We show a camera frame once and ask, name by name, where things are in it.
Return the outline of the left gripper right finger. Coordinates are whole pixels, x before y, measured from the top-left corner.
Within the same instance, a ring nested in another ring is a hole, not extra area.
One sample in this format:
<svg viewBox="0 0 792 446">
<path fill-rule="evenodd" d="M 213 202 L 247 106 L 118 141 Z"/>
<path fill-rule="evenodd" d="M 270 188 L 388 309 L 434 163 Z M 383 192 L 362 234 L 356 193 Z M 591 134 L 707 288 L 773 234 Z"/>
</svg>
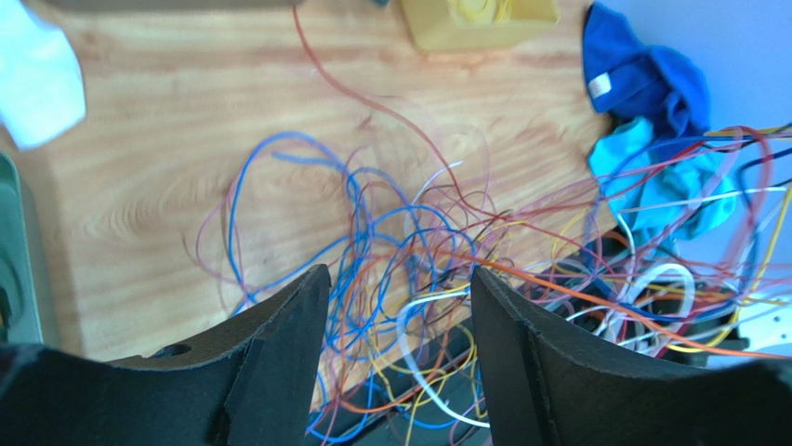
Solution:
<svg viewBox="0 0 792 446">
<path fill-rule="evenodd" d="M 474 270 L 471 306 L 496 445 L 669 445 L 674 364 L 599 339 Z"/>
</svg>

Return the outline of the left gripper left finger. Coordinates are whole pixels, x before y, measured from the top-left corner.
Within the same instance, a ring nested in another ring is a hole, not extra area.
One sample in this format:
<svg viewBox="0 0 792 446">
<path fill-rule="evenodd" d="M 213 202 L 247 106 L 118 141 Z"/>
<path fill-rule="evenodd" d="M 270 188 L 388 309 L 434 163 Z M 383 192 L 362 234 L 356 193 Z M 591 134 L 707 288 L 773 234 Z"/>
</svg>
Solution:
<svg viewBox="0 0 792 446">
<path fill-rule="evenodd" d="M 330 277 L 316 265 L 275 295 L 149 358 L 113 362 L 112 445 L 299 445 Z"/>
</svg>

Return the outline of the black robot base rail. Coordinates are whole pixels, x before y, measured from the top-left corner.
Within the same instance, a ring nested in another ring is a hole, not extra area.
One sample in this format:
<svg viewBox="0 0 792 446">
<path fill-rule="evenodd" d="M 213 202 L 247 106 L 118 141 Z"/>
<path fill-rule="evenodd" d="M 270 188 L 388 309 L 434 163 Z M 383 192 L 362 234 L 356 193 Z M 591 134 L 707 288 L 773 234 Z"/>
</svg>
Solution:
<svg viewBox="0 0 792 446">
<path fill-rule="evenodd" d="M 363 418 L 395 410 L 413 419 L 426 404 L 445 414 L 446 430 L 484 427 L 475 340 L 462 361 L 444 353 L 431 364 L 422 360 L 429 341 L 446 343 L 469 316 L 475 263 L 523 280 L 528 300 L 551 311 L 566 308 L 568 322 L 591 321 L 595 336 L 653 358 L 722 350 L 750 297 L 743 285 L 705 278 L 673 254 L 639 271 L 630 232 L 614 234 L 614 256 L 604 253 L 603 235 L 577 240 L 549 232 L 545 259 L 513 267 L 499 250 L 516 228 L 504 223 L 472 239 L 447 230 L 437 244 L 430 242 L 433 230 L 410 230 L 399 239 L 357 232 L 322 244 L 316 258 L 329 257 L 338 273 L 317 376 L 322 402 L 309 433 L 317 435 L 326 415 L 338 410 Z"/>
</svg>

